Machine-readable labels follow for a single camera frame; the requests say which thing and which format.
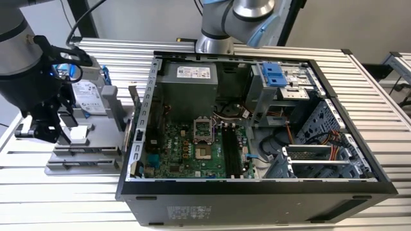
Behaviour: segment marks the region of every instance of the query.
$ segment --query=power supply label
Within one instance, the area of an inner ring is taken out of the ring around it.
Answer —
[[[177,78],[210,78],[209,67],[180,66]]]
[[[210,206],[166,206],[168,218],[174,219],[208,219]]]

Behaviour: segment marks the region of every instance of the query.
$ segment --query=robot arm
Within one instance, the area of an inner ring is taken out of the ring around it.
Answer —
[[[46,1],[0,0],[0,93],[18,108],[22,117],[31,116],[29,128],[19,125],[15,129],[17,137],[55,142],[61,136],[69,143],[57,112],[70,117],[75,125],[71,117],[73,82],[59,78],[53,65],[90,66],[91,61],[82,50],[54,47],[43,36],[34,36],[18,7]],[[77,59],[65,59],[61,53]]]
[[[282,4],[273,0],[204,0],[197,53],[233,53],[230,37],[253,48],[264,46],[278,24]]]

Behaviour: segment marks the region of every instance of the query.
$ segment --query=white label sticker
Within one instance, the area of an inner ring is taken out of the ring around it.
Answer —
[[[105,109],[95,85],[82,80],[71,84],[71,89],[81,109],[90,115],[105,115]]]
[[[245,119],[246,119],[246,118],[248,118],[248,115],[249,115],[249,111],[248,111],[248,110],[245,110],[245,111],[244,111],[244,113],[242,113],[242,118],[245,118]]]
[[[180,66],[177,78],[210,78],[209,67]]]
[[[209,219],[210,206],[166,206],[169,219]]]
[[[289,82],[292,82],[292,81],[296,82],[297,79],[296,79],[296,77],[288,77],[288,81],[289,81]]]
[[[272,162],[272,161],[273,161],[273,156],[269,155],[269,156],[266,156],[266,157],[268,157],[268,162]]]

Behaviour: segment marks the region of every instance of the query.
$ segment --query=ram slot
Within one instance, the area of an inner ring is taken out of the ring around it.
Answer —
[[[226,178],[240,178],[240,154],[234,128],[221,128]]]

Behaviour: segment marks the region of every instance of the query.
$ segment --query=aluminum extrusion table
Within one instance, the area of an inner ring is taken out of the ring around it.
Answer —
[[[130,105],[127,85],[143,93],[153,51],[193,52],[192,43],[83,39],[81,49],[106,65],[118,98]],[[160,227],[161,230],[411,230],[411,120],[352,55],[341,50],[236,45],[238,55],[313,59],[360,134],[397,189],[397,197],[334,225]],[[51,144],[15,140],[14,119],[0,140],[0,226],[3,230],[137,230],[122,202],[114,201],[117,175],[51,177],[43,174]]]

